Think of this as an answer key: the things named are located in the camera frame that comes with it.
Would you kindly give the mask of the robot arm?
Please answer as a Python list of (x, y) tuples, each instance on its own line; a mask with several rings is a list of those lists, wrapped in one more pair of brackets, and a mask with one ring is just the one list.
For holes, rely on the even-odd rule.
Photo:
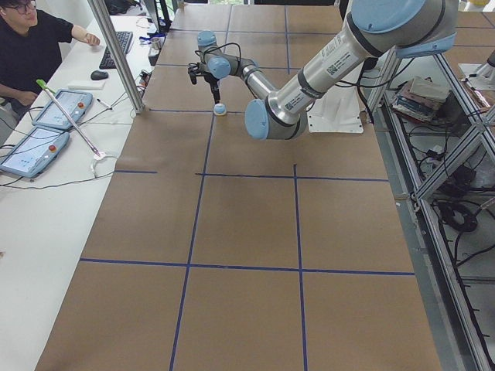
[(342, 30), (286, 85), (277, 89), (253, 60), (223, 53), (211, 31), (197, 36), (200, 58), (188, 66), (193, 83), (203, 77), (215, 101), (219, 80), (242, 79), (253, 93), (244, 124), (258, 140), (290, 140), (307, 128), (306, 108), (321, 99), (365, 59), (390, 49), (399, 59), (444, 53), (456, 37), (455, 1), (354, 1)]

